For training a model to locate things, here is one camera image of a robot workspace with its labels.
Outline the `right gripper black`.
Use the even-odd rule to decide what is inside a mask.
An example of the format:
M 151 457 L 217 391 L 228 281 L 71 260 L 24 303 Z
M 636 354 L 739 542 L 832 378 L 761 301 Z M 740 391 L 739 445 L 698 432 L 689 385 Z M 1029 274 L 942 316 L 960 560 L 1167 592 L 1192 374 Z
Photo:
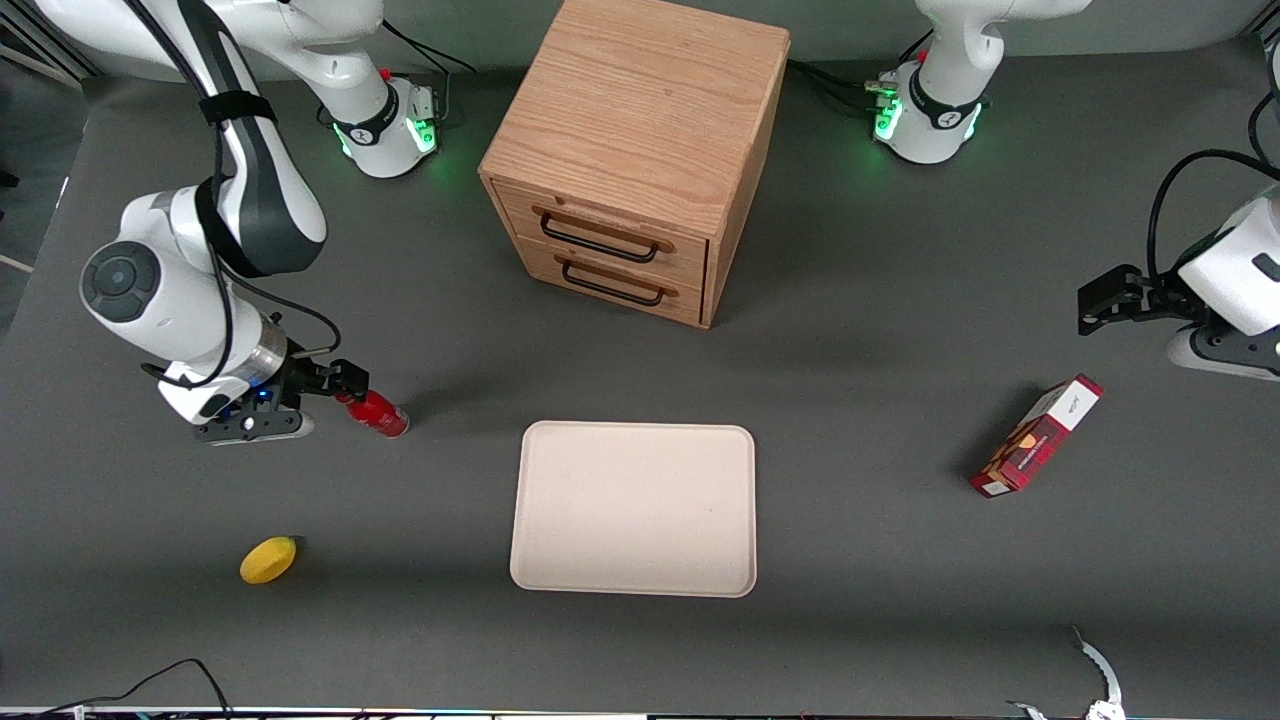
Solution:
M 252 387 L 239 398 L 239 410 L 247 413 L 298 411 L 301 397 L 366 398 L 369 373 L 361 366 L 335 360 L 320 366 L 311 357 L 298 357 L 300 345 L 288 345 L 282 368 L 262 384 Z

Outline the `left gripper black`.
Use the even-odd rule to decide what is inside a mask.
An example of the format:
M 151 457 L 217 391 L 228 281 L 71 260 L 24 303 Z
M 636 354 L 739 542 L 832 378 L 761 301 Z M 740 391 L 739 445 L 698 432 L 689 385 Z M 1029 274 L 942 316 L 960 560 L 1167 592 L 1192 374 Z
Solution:
M 1114 322 L 1185 319 L 1199 322 L 1203 301 L 1175 270 L 1153 277 L 1130 264 L 1094 278 L 1094 290 L 1076 291 L 1076 333 L 1088 336 Z

